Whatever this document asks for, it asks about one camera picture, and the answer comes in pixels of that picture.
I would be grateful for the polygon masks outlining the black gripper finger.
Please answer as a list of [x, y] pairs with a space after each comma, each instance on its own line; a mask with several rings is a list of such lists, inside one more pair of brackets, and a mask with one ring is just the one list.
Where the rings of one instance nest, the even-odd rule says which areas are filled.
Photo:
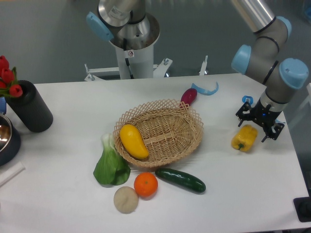
[[280, 122], [274, 122], [272, 124], [264, 123], [262, 125], [263, 131], [265, 133], [264, 138], [261, 140], [261, 142], [264, 142], [266, 139], [270, 138], [272, 140], [277, 140], [278, 136], [282, 132], [284, 128], [284, 124]]
[[245, 102], [241, 108], [236, 112], [236, 116], [238, 117], [239, 123], [238, 127], [240, 127], [244, 121], [252, 121], [253, 116], [251, 115], [252, 107], [249, 102]]

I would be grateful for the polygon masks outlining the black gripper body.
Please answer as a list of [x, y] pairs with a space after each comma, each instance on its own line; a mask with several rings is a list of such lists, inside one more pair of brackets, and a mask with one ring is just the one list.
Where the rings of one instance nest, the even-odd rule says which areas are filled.
[[251, 109], [251, 121], [261, 127], [276, 125], [276, 119], [283, 111], [283, 103], [277, 103], [267, 98], [260, 98], [255, 107]]

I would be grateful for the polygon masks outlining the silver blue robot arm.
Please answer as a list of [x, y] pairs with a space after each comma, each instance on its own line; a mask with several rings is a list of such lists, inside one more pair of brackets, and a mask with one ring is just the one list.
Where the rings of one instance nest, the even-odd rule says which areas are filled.
[[[263, 128], [266, 138], [276, 140], [284, 125], [277, 117], [300, 89], [308, 67], [300, 60], [279, 62], [276, 56], [291, 35], [289, 20], [277, 17], [263, 0], [234, 0], [233, 6], [248, 24], [256, 41], [242, 45], [231, 66], [266, 86], [254, 107], [245, 103], [237, 112], [240, 121], [252, 121]], [[122, 79], [163, 77], [164, 65], [154, 68], [154, 44], [159, 38], [159, 23], [145, 11], [143, 0], [102, 0], [95, 13], [86, 17], [89, 28], [116, 50]]]

